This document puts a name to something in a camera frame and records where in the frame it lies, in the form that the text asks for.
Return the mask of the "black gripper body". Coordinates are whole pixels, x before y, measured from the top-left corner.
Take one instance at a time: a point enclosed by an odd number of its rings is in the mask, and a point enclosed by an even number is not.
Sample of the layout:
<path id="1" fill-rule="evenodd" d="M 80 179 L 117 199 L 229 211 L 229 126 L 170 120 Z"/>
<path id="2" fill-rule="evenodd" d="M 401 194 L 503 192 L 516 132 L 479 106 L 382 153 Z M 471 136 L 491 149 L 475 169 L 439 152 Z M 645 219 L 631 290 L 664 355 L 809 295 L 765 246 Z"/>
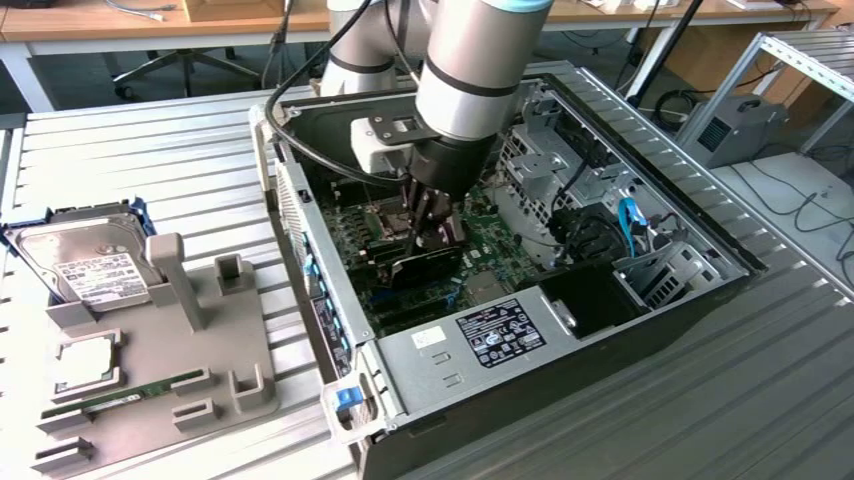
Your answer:
<path id="1" fill-rule="evenodd" d="M 416 142 L 411 177 L 451 198 L 463 198 L 480 178 L 496 138 L 496 134 L 472 141 L 440 136 Z"/>

